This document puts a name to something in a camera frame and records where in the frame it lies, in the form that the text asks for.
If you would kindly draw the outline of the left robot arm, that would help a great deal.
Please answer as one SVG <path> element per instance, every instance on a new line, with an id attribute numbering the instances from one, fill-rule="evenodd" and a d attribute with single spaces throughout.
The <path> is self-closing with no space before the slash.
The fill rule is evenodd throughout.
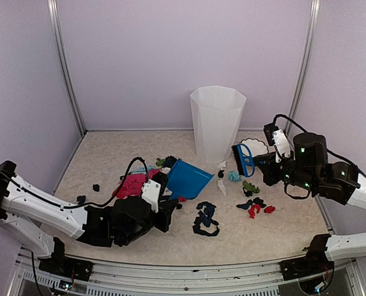
<path id="1" fill-rule="evenodd" d="M 146 178 L 138 195 L 103 204 L 73 204 L 50 195 L 15 172 L 16 164 L 0 164 L 0 227 L 10 231 L 59 274 L 72 268 L 64 244 L 39 229 L 46 224 L 72 239 L 95 247 L 125 247 L 152 228 L 167 232 L 178 200 L 163 196 L 167 177 Z"/>

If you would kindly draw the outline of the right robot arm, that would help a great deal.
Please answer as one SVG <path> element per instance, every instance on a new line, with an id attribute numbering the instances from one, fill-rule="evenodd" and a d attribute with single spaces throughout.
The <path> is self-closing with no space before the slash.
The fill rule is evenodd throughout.
<path id="1" fill-rule="evenodd" d="M 358 167 L 346 162 L 328 162 L 326 139 L 315 133 L 293 138 L 294 152 L 284 157 L 279 151 L 254 157 L 268 186 L 283 182 L 298 186 L 310 196 L 320 196 L 342 205 L 366 210 L 366 177 Z M 301 269 L 313 274 L 325 261 L 366 257 L 366 232 L 345 236 L 316 235 L 301 260 Z"/>

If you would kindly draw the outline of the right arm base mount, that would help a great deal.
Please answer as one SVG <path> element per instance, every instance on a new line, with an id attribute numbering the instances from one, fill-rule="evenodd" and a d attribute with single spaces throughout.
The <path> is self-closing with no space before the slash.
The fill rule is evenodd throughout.
<path id="1" fill-rule="evenodd" d="M 303 278 L 333 269 L 334 261 L 325 254 L 330 237 L 330 234 L 318 234 L 312 239 L 305 256 L 281 261 L 279 265 L 283 280 Z"/>

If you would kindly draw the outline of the blue plastic dustpan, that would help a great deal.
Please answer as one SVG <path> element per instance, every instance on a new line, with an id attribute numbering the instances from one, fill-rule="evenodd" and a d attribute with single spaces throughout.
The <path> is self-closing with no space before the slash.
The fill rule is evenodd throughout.
<path id="1" fill-rule="evenodd" d="M 177 200 L 179 196 L 193 200 L 204 190 L 214 175 L 180 158 L 168 173 L 167 188 L 172 192 L 169 200 Z"/>

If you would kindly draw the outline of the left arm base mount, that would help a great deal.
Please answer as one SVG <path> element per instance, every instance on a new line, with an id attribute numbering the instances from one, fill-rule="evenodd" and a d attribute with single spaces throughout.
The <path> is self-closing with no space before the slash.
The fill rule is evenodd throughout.
<path id="1" fill-rule="evenodd" d="M 39 257 L 39 269 L 54 275 L 73 280 L 88 282 L 93 269 L 93 262 L 80 260 L 65 255 L 65 244 L 57 237 L 53 238 L 54 248 L 46 258 Z"/>

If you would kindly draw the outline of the blue hand brush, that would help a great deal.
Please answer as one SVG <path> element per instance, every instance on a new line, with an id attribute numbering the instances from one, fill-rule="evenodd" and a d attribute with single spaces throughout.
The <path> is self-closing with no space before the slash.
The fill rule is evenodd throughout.
<path id="1" fill-rule="evenodd" d="M 254 157 L 246 144 L 232 145 L 237 171 L 240 176 L 250 178 L 255 174 Z"/>

